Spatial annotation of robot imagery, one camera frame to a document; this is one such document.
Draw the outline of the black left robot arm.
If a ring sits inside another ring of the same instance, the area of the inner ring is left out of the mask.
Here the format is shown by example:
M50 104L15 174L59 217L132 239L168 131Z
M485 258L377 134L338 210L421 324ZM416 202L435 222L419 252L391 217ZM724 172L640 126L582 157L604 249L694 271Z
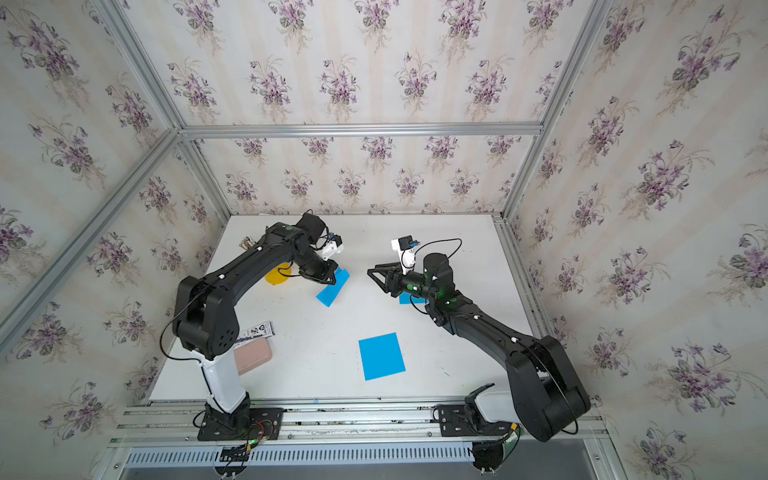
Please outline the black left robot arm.
M334 285L338 263L332 256L342 249L340 235L317 215L305 213L295 224L267 227L252 246L223 267L179 283L170 326L189 352L187 358L201 368L210 412L233 417L250 408L234 356L240 333L236 306L242 297L284 263L294 264L301 278Z

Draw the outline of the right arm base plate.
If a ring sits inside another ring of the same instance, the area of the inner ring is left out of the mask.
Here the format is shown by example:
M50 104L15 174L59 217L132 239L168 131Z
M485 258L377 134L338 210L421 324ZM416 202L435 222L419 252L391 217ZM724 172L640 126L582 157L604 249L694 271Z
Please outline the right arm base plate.
M512 422L486 420L479 410L468 404L438 404L432 409L432 420L442 437L500 437L512 431Z

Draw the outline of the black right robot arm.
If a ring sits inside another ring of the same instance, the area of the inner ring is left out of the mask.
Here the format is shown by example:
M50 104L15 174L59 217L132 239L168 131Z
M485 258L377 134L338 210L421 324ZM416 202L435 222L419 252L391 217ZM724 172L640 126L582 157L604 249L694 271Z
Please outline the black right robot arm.
M425 300L426 314L436 326L471 342L504 368L511 407L497 417L499 421L519 422L545 442L591 409L589 395L560 341L523 334L485 313L456 287L447 255L427 255L420 272L405 273L393 262L377 264L367 275L393 297L408 293Z

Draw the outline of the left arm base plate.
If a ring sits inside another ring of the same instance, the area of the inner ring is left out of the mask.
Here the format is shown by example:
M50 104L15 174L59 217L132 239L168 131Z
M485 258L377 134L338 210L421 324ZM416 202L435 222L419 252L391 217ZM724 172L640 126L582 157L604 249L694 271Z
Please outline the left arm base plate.
M282 408L251 408L248 413L224 414L207 406L197 440L276 440L284 413Z

